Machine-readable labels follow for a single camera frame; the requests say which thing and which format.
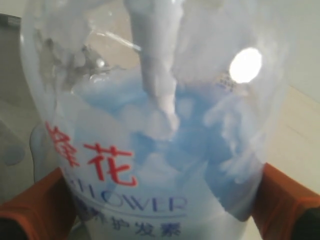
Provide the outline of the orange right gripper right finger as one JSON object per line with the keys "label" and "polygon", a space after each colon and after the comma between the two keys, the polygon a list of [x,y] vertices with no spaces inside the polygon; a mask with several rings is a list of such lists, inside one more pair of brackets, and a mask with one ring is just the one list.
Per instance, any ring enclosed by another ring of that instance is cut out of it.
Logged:
{"label": "orange right gripper right finger", "polygon": [[318,240],[320,195],[267,163],[252,217],[263,240]]}

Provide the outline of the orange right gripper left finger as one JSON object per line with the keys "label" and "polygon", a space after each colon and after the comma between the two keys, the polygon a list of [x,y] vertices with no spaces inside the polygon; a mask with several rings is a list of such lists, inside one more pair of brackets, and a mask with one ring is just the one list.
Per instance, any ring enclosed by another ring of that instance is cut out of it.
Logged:
{"label": "orange right gripper left finger", "polygon": [[0,205],[2,240],[66,240],[76,208],[62,171],[56,168]]}

